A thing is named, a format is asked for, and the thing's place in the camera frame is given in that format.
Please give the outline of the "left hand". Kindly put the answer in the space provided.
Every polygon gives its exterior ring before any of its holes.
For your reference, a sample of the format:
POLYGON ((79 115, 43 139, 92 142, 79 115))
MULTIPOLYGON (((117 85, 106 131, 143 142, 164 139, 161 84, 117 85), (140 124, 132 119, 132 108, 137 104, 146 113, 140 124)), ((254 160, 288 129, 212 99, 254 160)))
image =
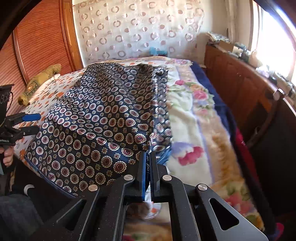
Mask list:
POLYGON ((8 147, 0 147, 0 153, 3 155, 2 161, 3 164, 6 167, 9 167, 13 163, 14 159, 14 147, 13 146, 8 146, 8 147))

